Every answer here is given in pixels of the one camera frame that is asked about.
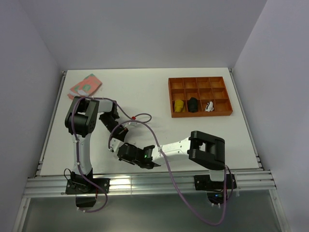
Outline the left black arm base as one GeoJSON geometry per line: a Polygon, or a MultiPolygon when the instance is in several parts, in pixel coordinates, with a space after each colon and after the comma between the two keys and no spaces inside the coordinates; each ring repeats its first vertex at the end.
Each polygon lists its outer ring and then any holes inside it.
{"type": "Polygon", "coordinates": [[[110,179],[94,178],[93,171],[85,176],[85,180],[81,175],[66,168],[64,177],[67,181],[65,194],[75,195],[75,204],[80,210],[90,210],[95,206],[99,194],[107,196],[109,193],[110,179]]]}

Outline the yellow rolled sock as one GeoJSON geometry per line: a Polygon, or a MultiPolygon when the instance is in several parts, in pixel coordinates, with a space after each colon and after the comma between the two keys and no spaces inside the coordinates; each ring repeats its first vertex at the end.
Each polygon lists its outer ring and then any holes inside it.
{"type": "Polygon", "coordinates": [[[176,112],[176,113],[185,112],[184,101],[175,100],[175,102],[174,102],[174,112],[176,112]]]}

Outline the orange compartment tray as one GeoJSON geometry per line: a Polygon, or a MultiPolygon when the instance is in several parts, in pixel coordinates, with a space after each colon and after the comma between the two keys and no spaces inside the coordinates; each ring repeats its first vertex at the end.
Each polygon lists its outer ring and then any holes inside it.
{"type": "Polygon", "coordinates": [[[213,77],[176,77],[169,78],[169,101],[172,118],[230,116],[233,112],[224,78],[213,77]],[[191,97],[198,100],[198,112],[188,111],[188,101],[191,97]],[[174,112],[175,100],[184,101],[185,112],[174,112]],[[214,111],[205,112],[207,102],[213,102],[214,111]]]}

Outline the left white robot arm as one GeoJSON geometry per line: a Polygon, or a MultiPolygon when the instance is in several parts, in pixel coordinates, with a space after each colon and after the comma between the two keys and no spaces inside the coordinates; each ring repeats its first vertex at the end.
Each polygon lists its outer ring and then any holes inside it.
{"type": "Polygon", "coordinates": [[[83,193],[89,193],[94,187],[92,164],[90,160],[90,139],[95,129],[97,119],[110,132],[111,143],[109,150],[116,151],[125,140],[128,129],[119,126],[118,103],[107,98],[74,97],[65,118],[65,127],[72,136],[74,143],[73,172],[80,177],[77,188],[83,193]]]}

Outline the white black striped sock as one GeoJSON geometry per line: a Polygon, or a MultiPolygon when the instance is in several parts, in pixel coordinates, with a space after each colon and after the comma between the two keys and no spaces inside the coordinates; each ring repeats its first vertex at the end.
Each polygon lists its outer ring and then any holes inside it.
{"type": "Polygon", "coordinates": [[[214,105],[212,101],[207,102],[205,107],[205,112],[212,112],[214,111],[214,105]]]}

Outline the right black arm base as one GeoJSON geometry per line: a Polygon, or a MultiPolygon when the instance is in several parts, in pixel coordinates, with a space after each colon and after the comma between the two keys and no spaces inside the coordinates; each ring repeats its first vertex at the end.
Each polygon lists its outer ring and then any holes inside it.
{"type": "MultiPolygon", "coordinates": [[[[225,175],[225,194],[226,201],[232,196],[237,189],[235,175],[227,171],[225,175]]],[[[224,182],[212,181],[209,174],[194,175],[194,184],[196,191],[205,191],[208,200],[214,205],[222,205],[224,203],[224,182]]]]}

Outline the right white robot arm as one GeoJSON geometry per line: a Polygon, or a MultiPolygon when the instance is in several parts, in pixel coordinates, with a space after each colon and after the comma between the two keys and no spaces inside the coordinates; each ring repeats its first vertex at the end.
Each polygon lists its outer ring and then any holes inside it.
{"type": "Polygon", "coordinates": [[[150,145],[143,149],[112,139],[112,148],[120,161],[153,169],[166,161],[191,160],[210,171],[209,183],[220,188],[225,178],[225,140],[201,131],[192,131],[190,136],[166,145],[150,145]]]}

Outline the pink green patterned socks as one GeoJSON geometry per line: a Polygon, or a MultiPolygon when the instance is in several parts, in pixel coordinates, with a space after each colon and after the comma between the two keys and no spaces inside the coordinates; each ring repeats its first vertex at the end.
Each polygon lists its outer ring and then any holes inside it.
{"type": "Polygon", "coordinates": [[[89,97],[93,95],[101,85],[102,82],[94,74],[90,74],[81,82],[71,87],[67,96],[69,99],[83,96],[89,97]]]}

